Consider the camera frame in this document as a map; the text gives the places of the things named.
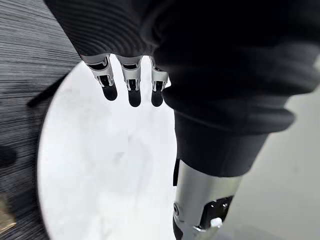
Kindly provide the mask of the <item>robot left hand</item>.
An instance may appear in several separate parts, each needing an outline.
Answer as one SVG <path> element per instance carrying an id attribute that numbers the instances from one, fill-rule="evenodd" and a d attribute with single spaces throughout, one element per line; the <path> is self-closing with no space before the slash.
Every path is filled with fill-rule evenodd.
<path id="1" fill-rule="evenodd" d="M 212 239 L 268 136 L 286 130 L 294 95 L 320 84 L 317 0 L 48 0 L 108 100 L 109 55 L 139 98 L 138 59 L 151 58 L 153 105 L 174 111 L 173 232 Z"/>

